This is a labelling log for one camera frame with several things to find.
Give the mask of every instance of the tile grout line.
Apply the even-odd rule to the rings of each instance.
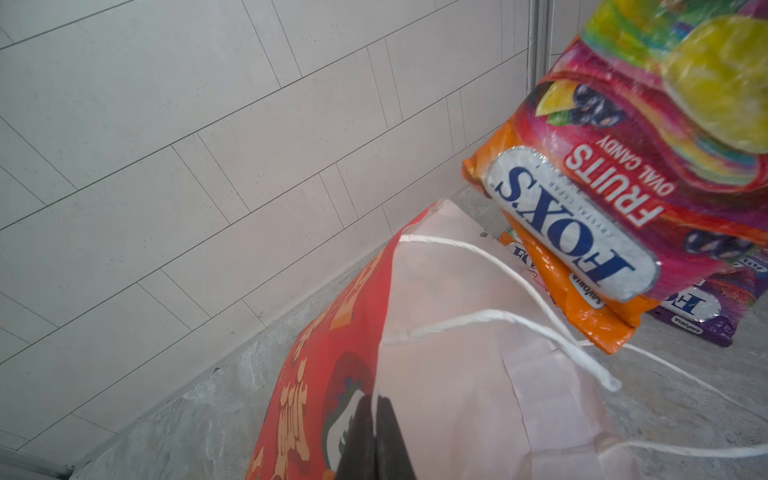
[[[127,2],[121,3],[120,5],[123,5],[123,4],[125,4],[125,3],[128,3],[128,2],[132,2],[132,1],[133,1],[133,0],[127,0]],[[454,0],[453,2],[449,3],[449,5],[452,5],[452,4],[456,3],[456,2],[458,2],[458,0]],[[443,9],[443,8],[445,8],[445,7],[441,7],[441,8],[438,8],[437,10],[435,10],[435,12],[437,12],[437,11],[439,11],[439,10],[442,10],[442,9]],[[387,34],[387,35],[385,35],[384,37],[381,37],[381,38],[377,38],[375,41],[372,41],[372,42],[371,42],[371,43],[369,43],[368,45],[371,45],[371,44],[373,44],[373,43],[376,43],[378,40],[381,40],[382,38],[384,38],[384,39],[386,40],[386,36],[389,36],[389,35],[391,35],[391,34],[395,33],[396,31],[402,30],[402,29],[404,29],[405,27],[408,27],[409,25],[411,25],[411,24],[414,24],[414,23],[418,22],[419,20],[422,20],[423,18],[426,18],[426,17],[428,17],[428,16],[432,15],[432,14],[433,14],[433,13],[435,13],[435,12],[430,12],[430,13],[428,13],[427,15],[424,15],[424,16],[423,16],[423,17],[421,17],[421,18],[417,18],[417,19],[416,19],[416,20],[414,20],[413,22],[410,22],[410,23],[408,23],[407,25],[403,25],[402,27],[398,28],[397,30],[395,30],[395,31],[392,31],[392,32],[388,33],[388,34]],[[222,121],[224,118],[227,118],[227,117],[229,117],[229,116],[231,116],[231,115],[234,115],[234,114],[236,114],[238,111],[241,111],[241,110],[243,110],[243,109],[245,109],[245,108],[248,108],[248,107],[250,107],[251,105],[253,105],[253,104],[257,103],[258,101],[262,101],[264,98],[267,98],[267,97],[269,97],[270,95],[273,95],[273,94],[277,93],[278,91],[281,91],[281,90],[283,90],[284,88],[288,88],[290,85],[292,85],[292,84],[294,84],[294,83],[296,83],[296,82],[298,82],[298,81],[301,81],[301,80],[303,80],[305,77],[308,77],[309,75],[315,74],[315,73],[317,73],[318,71],[320,71],[320,70],[323,70],[324,68],[327,68],[327,67],[329,67],[330,65],[333,65],[333,64],[335,64],[335,63],[338,63],[339,61],[342,61],[344,58],[347,58],[347,57],[349,57],[350,55],[354,55],[354,54],[355,54],[355,53],[357,53],[358,51],[361,51],[361,50],[363,50],[363,49],[364,49],[365,47],[367,47],[368,45],[364,45],[364,46],[362,46],[362,47],[358,48],[357,50],[355,50],[355,51],[352,51],[352,52],[348,53],[347,55],[344,55],[344,56],[343,56],[343,57],[341,57],[341,58],[337,58],[336,60],[334,60],[334,61],[330,62],[328,65],[324,65],[324,66],[322,66],[322,67],[320,67],[320,68],[316,69],[315,71],[312,71],[312,72],[310,72],[309,74],[307,74],[307,75],[305,75],[305,76],[303,76],[303,77],[301,77],[301,78],[297,78],[296,80],[294,80],[294,81],[290,82],[289,84],[286,84],[286,86],[285,86],[285,87],[280,87],[280,88],[277,88],[275,91],[271,91],[270,93],[268,93],[268,94],[265,94],[263,97],[257,98],[256,100],[254,100],[254,101],[250,102],[249,104],[245,104],[244,106],[242,106],[242,107],[240,107],[240,108],[238,108],[238,109],[236,109],[236,110],[234,110],[234,111],[231,111],[230,113],[228,113],[228,114],[224,115],[223,117],[221,117],[221,118],[218,118],[218,119],[216,119],[216,120],[214,120],[214,121],[211,121],[209,124],[206,124],[206,125],[204,125],[204,126],[202,126],[202,127],[198,128],[197,130],[195,130],[195,131],[193,131],[193,132],[191,132],[191,133],[189,133],[189,134],[186,134],[186,135],[184,135],[183,137],[180,137],[180,138],[178,138],[178,139],[176,139],[176,140],[174,140],[174,141],[170,142],[169,144],[166,144],[166,145],[164,145],[163,147],[160,147],[160,148],[158,148],[157,150],[150,152],[149,154],[146,154],[146,155],[144,155],[144,156],[143,156],[143,157],[141,157],[141,158],[138,158],[137,160],[135,160],[135,161],[132,161],[132,162],[130,162],[129,164],[127,164],[127,165],[124,165],[123,167],[120,167],[120,168],[118,168],[117,170],[115,170],[114,172],[112,172],[112,173],[110,173],[110,174],[104,175],[102,178],[99,178],[98,180],[94,180],[94,181],[90,182],[89,184],[87,184],[87,185],[83,186],[82,188],[79,188],[79,189],[78,189],[78,188],[75,188],[76,190],[75,190],[74,192],[72,192],[71,194],[68,194],[68,195],[64,195],[62,198],[60,198],[60,199],[56,200],[55,202],[51,202],[51,203],[50,203],[49,205],[47,205],[46,207],[50,207],[51,205],[53,205],[53,204],[56,204],[57,202],[60,202],[60,201],[64,200],[65,198],[67,198],[67,197],[70,197],[71,195],[74,195],[74,194],[76,194],[76,193],[77,193],[78,191],[80,191],[80,190],[83,190],[83,189],[85,189],[85,188],[88,188],[88,187],[90,187],[91,185],[93,185],[93,184],[96,184],[97,182],[100,182],[100,181],[102,181],[103,179],[105,179],[105,178],[107,178],[107,177],[111,177],[112,175],[116,174],[116,173],[117,173],[117,172],[119,172],[120,170],[124,170],[124,169],[126,169],[126,168],[130,167],[131,165],[133,165],[133,164],[136,164],[136,163],[138,163],[138,162],[142,161],[143,159],[145,159],[145,158],[147,158],[147,157],[150,157],[151,155],[154,155],[154,154],[156,154],[157,152],[159,152],[159,151],[163,150],[164,148],[166,148],[166,147],[170,147],[171,145],[175,144],[175,143],[176,143],[176,142],[178,142],[179,140],[183,140],[184,138],[186,138],[186,137],[189,137],[189,136],[190,136],[190,135],[192,135],[192,134],[198,134],[198,136],[199,136],[199,135],[200,135],[200,132],[201,132],[203,129],[205,129],[205,128],[207,128],[207,127],[209,127],[209,126],[211,126],[211,125],[213,125],[213,124],[215,124],[215,123],[217,123],[217,122],[219,122],[219,121]],[[392,62],[391,62],[391,61],[390,61],[390,63],[389,63],[389,67],[390,67],[390,70],[391,70],[391,68],[392,68]],[[481,77],[482,75],[484,75],[484,74],[488,73],[488,71],[484,72],[483,74],[480,74],[480,75],[479,75],[478,77],[476,77],[476,78],[473,78],[471,81],[474,81],[474,80],[476,80],[477,78]],[[397,93],[397,84],[395,84],[395,93]],[[10,226],[11,226],[11,225],[13,225],[14,223],[18,223],[18,222],[20,222],[20,221],[24,220],[25,218],[27,218],[27,217],[30,217],[31,215],[34,215],[34,214],[36,214],[36,213],[37,213],[37,212],[39,212],[40,210],[44,210],[46,207],[43,207],[43,208],[41,208],[41,209],[39,209],[39,210],[36,210],[36,211],[32,212],[32,213],[31,213],[31,214],[29,214],[29,215],[25,215],[25,216],[23,216],[22,218],[19,218],[18,220],[14,220],[13,222],[9,223],[8,225],[5,225],[4,227],[0,228],[0,231],[3,231],[4,229],[6,229],[6,228],[10,227]]]
[[[270,68],[272,68],[272,75],[275,76],[275,81],[277,82],[277,86],[282,88],[282,85],[280,84],[280,79],[277,77],[277,72],[275,71],[275,68],[272,66],[272,61],[270,60],[270,56],[266,52],[266,48],[264,48],[264,44],[261,42],[261,37],[259,36],[259,32],[256,30],[256,26],[253,24],[253,19],[250,17],[250,12],[248,11],[248,7],[245,6],[245,1],[240,0],[240,4],[243,6],[243,9],[245,10],[245,15],[248,17],[248,21],[250,22],[250,26],[253,28],[253,33],[256,34],[256,40],[259,41],[259,45],[261,46],[261,51],[264,52],[264,56],[266,57],[266,62],[270,64]]]
[[[50,30],[41,31],[40,33],[36,33],[36,34],[34,34],[33,36],[31,36],[31,37],[27,37],[27,38],[24,38],[24,39],[22,39],[22,40],[19,40],[19,41],[17,41],[17,42],[14,42],[14,43],[13,43],[13,44],[11,44],[11,45],[6,45],[5,47],[3,47],[3,48],[0,48],[0,50],[5,50],[6,48],[10,48],[10,47],[12,47],[13,45],[18,45],[18,44],[20,44],[20,43],[23,43],[23,42],[25,42],[25,41],[27,41],[27,40],[32,40],[33,38],[37,38],[37,37],[39,37],[40,35],[45,35],[46,33],[50,33],[50,32],[52,32],[52,31],[54,31],[54,30],[58,30],[59,28],[64,28],[64,27],[66,27],[67,25],[72,25],[73,23],[77,23],[77,22],[79,22],[80,20],[85,20],[86,18],[90,18],[90,17],[96,16],[96,15],[98,15],[98,14],[100,14],[100,13],[104,13],[104,12],[106,12],[107,10],[111,10],[111,9],[113,9],[113,8],[117,8],[117,7],[120,7],[120,6],[122,6],[122,5],[125,5],[126,3],[131,3],[132,1],[133,1],[133,0],[126,0],[126,2],[118,3],[117,5],[112,5],[112,6],[111,6],[111,7],[109,7],[109,8],[105,8],[104,10],[99,10],[98,12],[95,12],[95,13],[91,13],[90,15],[86,15],[86,16],[84,16],[84,17],[78,18],[77,20],[72,20],[71,22],[67,22],[67,23],[65,23],[65,24],[63,24],[63,25],[59,25],[58,27],[53,27],[53,28],[51,28]]]
[[[136,284],[139,286],[139,288],[141,288],[141,289],[142,289],[144,292],[146,292],[146,293],[147,293],[147,295],[151,296],[151,297],[152,297],[152,299],[153,299],[155,302],[158,302],[158,303],[159,303],[159,304],[160,304],[160,305],[161,305],[163,308],[165,308],[166,310],[168,310],[168,313],[170,313],[171,315],[173,315],[173,316],[174,316],[174,318],[175,318],[176,320],[180,321],[182,325],[186,326],[186,327],[189,329],[189,331],[190,331],[190,332],[192,331],[192,329],[190,328],[190,326],[189,326],[189,325],[187,325],[186,323],[184,323],[184,321],[183,321],[182,319],[180,319],[179,317],[177,317],[177,316],[176,316],[176,313],[173,313],[173,312],[171,312],[171,311],[170,311],[170,309],[169,309],[167,306],[165,306],[165,303],[162,303],[160,300],[158,300],[158,299],[155,297],[155,295],[152,295],[151,293],[149,293],[149,290],[145,289],[145,288],[144,288],[144,286],[143,286],[143,285],[141,285],[139,282],[136,282]]]
[[[41,154],[41,153],[38,151],[38,149],[37,149],[37,148],[33,147],[33,146],[32,146],[32,144],[31,144],[31,143],[29,143],[29,141],[27,141],[27,139],[26,139],[26,138],[24,138],[24,135],[20,134],[20,133],[19,133],[19,132],[18,132],[18,131],[17,131],[15,128],[13,128],[13,125],[11,125],[11,124],[10,124],[10,123],[9,123],[7,120],[5,120],[5,119],[4,119],[2,116],[0,116],[0,120],[3,120],[3,121],[5,122],[5,124],[6,124],[6,125],[8,125],[8,126],[11,128],[11,130],[13,130],[14,132],[16,132],[16,134],[17,134],[17,135],[18,135],[18,136],[19,136],[19,137],[20,137],[20,138],[21,138],[21,139],[22,139],[22,140],[23,140],[23,141],[24,141],[24,142],[25,142],[27,145],[29,145],[29,147],[30,147],[32,150],[34,150],[36,154],[40,155],[40,158],[42,158],[43,160],[45,160],[45,162],[46,162],[48,165],[51,165],[51,168],[53,168],[54,170],[56,170],[56,173],[57,173],[57,174],[59,174],[59,175],[61,175],[61,178],[65,179],[65,180],[67,181],[67,183],[68,183],[68,184],[70,184],[70,185],[72,186],[72,188],[74,188],[74,192],[78,191],[78,188],[77,188],[77,187],[76,187],[76,186],[75,186],[75,185],[74,185],[72,182],[70,182],[70,180],[69,180],[67,177],[65,177],[65,176],[64,176],[64,174],[63,174],[62,172],[58,171],[58,168],[54,167],[54,166],[53,166],[53,164],[52,164],[50,161],[48,161],[48,159],[47,159],[47,158],[45,158],[45,156],[44,156],[43,154]]]
[[[163,270],[163,266],[161,266],[161,267],[160,267],[160,268],[158,268],[157,270],[159,270],[159,271],[163,272],[163,275],[167,276],[167,277],[168,277],[168,279],[169,279],[171,282],[173,282],[175,286],[178,286],[178,287],[179,287],[179,290],[181,290],[181,292],[182,292],[184,295],[186,295],[186,296],[187,296],[187,297],[188,297],[190,300],[192,300],[192,302],[193,302],[195,305],[197,305],[197,308],[199,308],[200,310],[202,310],[202,311],[203,311],[203,313],[205,313],[205,315],[208,317],[208,320],[212,319],[213,317],[212,317],[212,316],[211,316],[211,315],[210,315],[208,312],[206,312],[206,311],[205,311],[205,309],[204,309],[202,306],[200,306],[200,304],[199,304],[198,302],[195,302],[194,298],[192,298],[192,297],[190,296],[190,294],[189,294],[189,293],[185,292],[185,291],[184,291],[184,289],[183,289],[183,288],[181,288],[181,285],[179,285],[178,283],[176,283],[176,280],[174,280],[174,279],[170,278],[170,275],[168,275],[167,273],[165,273],[165,270]]]
[[[195,181],[197,182],[197,184],[200,185],[200,188],[203,189],[203,192],[205,192],[205,194],[208,196],[210,201],[214,204],[214,207],[216,207],[216,210],[218,210],[219,213],[221,214],[221,216],[224,217],[224,221],[227,222],[229,225],[231,225],[232,222],[230,222],[230,219],[227,218],[227,215],[224,215],[224,212],[221,211],[221,209],[219,208],[219,205],[216,203],[214,198],[208,193],[208,190],[206,190],[205,187],[203,187],[203,184],[200,183],[200,181],[197,179],[197,175],[194,174],[194,172],[192,171],[190,166],[187,165],[187,162],[185,162],[184,159],[181,157],[181,155],[179,155],[179,152],[176,150],[176,147],[171,145],[170,148],[173,149],[173,151],[176,154],[176,156],[179,157],[179,160],[181,160],[181,163],[184,164],[184,166],[187,168],[187,170],[190,172],[190,174],[192,174],[192,178],[194,178]]]
[[[323,188],[326,189],[326,195],[328,195],[328,200],[331,200],[331,205],[333,206],[333,211],[336,212],[336,218],[339,219],[339,223],[341,224],[341,229],[344,230],[344,222],[341,221],[341,215],[339,215],[339,210],[336,208],[336,204],[333,203],[333,198],[331,198],[331,194],[328,193],[328,187],[326,187],[326,182],[323,180],[323,175],[316,174],[318,177],[320,177],[320,182],[323,184]]]
[[[240,201],[243,202],[243,205],[245,206],[245,209],[248,210],[249,214],[251,212],[254,212],[254,211],[258,210],[258,208],[256,210],[251,210],[248,207],[248,204],[245,203],[245,200],[243,200],[243,198],[240,196],[240,192],[238,192],[237,189],[235,188],[235,184],[232,183],[232,180],[230,180],[230,178],[227,176],[227,172],[224,171],[224,169],[221,167],[221,164],[219,163],[219,161],[216,160],[216,157],[214,156],[214,153],[212,151],[210,151],[210,148],[208,148],[208,145],[205,143],[205,140],[203,140],[203,137],[200,135],[200,130],[196,131],[194,134],[197,135],[197,138],[199,138],[201,142],[203,142],[203,146],[205,147],[206,150],[208,150],[208,154],[210,155],[211,158],[214,159],[214,161],[216,162],[216,165],[219,167],[219,170],[221,170],[221,173],[224,174],[224,178],[226,178],[227,181],[230,182],[230,186],[232,187],[232,190],[235,190],[235,193],[240,198]]]
[[[371,51],[366,47],[368,53],[368,63],[371,65],[371,74],[373,75],[373,84],[376,86],[376,94],[379,96],[379,105],[382,106],[382,115],[384,115],[384,125],[389,129],[389,124],[386,121],[386,112],[384,112],[384,103],[382,102],[382,92],[379,90],[379,82],[376,81],[376,71],[373,70],[373,60],[371,60]]]
[[[293,63],[296,64],[296,68],[299,70],[299,80],[301,80],[304,77],[304,75],[301,73],[301,67],[299,66],[299,62],[296,60],[296,54],[293,53],[293,47],[290,46],[290,40],[288,40],[288,34],[286,33],[285,27],[283,27],[283,20],[280,18],[280,14],[277,13],[277,7],[275,6],[275,1],[274,0],[270,0],[270,1],[272,2],[272,9],[275,11],[275,16],[277,17],[277,21],[280,23],[280,28],[283,29],[283,35],[286,38],[286,43],[288,44],[288,49],[290,50],[290,54],[293,56]]]
[[[19,302],[17,302],[16,300],[12,299],[10,296],[8,296],[8,295],[5,295],[3,292],[0,292],[0,295],[3,295],[3,296],[4,296],[5,298],[7,298],[8,300],[11,300],[13,303],[16,303],[16,304],[17,304],[17,305],[19,305],[21,308],[23,308],[23,309],[25,309],[25,310],[28,310],[28,311],[29,311],[29,312],[31,312],[33,315],[39,316],[40,318],[42,318],[42,319],[43,319],[43,320],[45,320],[46,322],[48,322],[48,323],[50,323],[51,325],[53,325],[53,326],[54,326],[56,329],[58,329],[58,328],[59,328],[59,327],[58,327],[58,325],[56,325],[55,323],[53,323],[51,320],[49,320],[49,319],[47,319],[47,318],[43,317],[42,315],[40,315],[40,314],[38,314],[38,313],[36,313],[36,312],[32,311],[32,309],[31,309],[31,308],[29,308],[29,307],[27,307],[27,306],[24,306],[24,305],[21,305]]]
[[[40,197],[38,197],[37,195],[33,194],[33,193],[32,193],[32,190],[29,190],[29,189],[27,188],[27,186],[26,186],[26,185],[24,185],[22,182],[18,181],[18,178],[16,178],[16,177],[14,177],[13,175],[11,175],[11,173],[10,173],[9,171],[7,171],[7,170],[6,170],[6,169],[5,169],[5,168],[4,168],[2,165],[0,165],[0,170],[3,170],[5,173],[7,173],[7,174],[8,174],[8,176],[9,176],[10,178],[12,178],[13,180],[15,180],[15,182],[16,182],[17,184],[21,185],[21,186],[24,188],[24,190],[26,190],[27,192],[29,192],[29,194],[30,194],[30,195],[32,195],[34,198],[38,199],[38,202],[40,202],[41,204],[45,205],[45,207],[47,207],[47,206],[48,206],[48,204],[47,204],[47,203],[45,203],[43,200],[40,200]]]

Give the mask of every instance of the yellow candy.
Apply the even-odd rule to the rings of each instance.
[[[768,153],[768,21],[722,15],[697,26],[664,60],[670,96],[717,140]]]

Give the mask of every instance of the candy bag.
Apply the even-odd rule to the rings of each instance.
[[[607,0],[464,162],[556,302],[575,298],[572,272],[637,326],[768,243],[767,16],[768,0]],[[560,306],[601,348],[629,338],[600,331],[602,309]]]

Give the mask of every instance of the gray stone floor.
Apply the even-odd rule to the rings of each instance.
[[[464,190],[452,198],[491,234],[505,228],[485,198]],[[225,365],[144,417],[72,478],[79,480],[240,480],[266,413],[277,374],[297,333],[365,265],[325,286]],[[649,350],[768,416],[768,296],[742,322],[727,349],[647,319],[634,345]],[[624,383],[603,399],[620,434],[675,445],[718,448],[768,442],[768,425],[635,352],[594,356]],[[635,449],[647,478],[768,478],[768,457],[685,458]]]

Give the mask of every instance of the logo label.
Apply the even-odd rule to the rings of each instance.
[[[661,306],[689,320],[703,322],[720,314],[720,301],[711,293],[695,286],[673,293]]]
[[[656,257],[532,148],[499,155],[485,188],[592,290],[626,302],[656,283]]]
[[[704,332],[704,329],[700,326],[688,323],[685,319],[682,319],[677,315],[672,317],[672,323],[679,326],[681,329],[688,330],[689,332],[695,333],[696,335],[701,335]]]

